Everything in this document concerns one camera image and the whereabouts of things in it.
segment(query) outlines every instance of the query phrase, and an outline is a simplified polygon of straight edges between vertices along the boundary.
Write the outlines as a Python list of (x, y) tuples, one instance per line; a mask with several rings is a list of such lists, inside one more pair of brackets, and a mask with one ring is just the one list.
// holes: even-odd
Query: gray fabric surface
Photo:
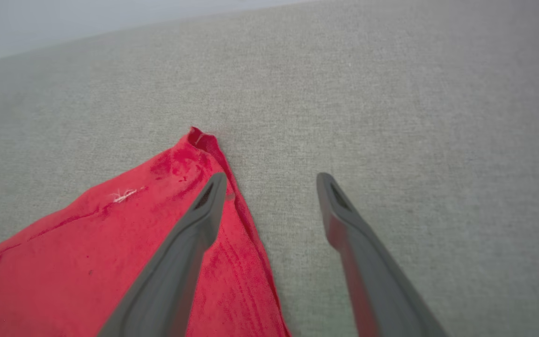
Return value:
[(0, 241), (218, 136), (295, 336), (352, 336), (332, 173), (454, 336), (539, 336), (539, 2), (353, 0), (0, 60)]

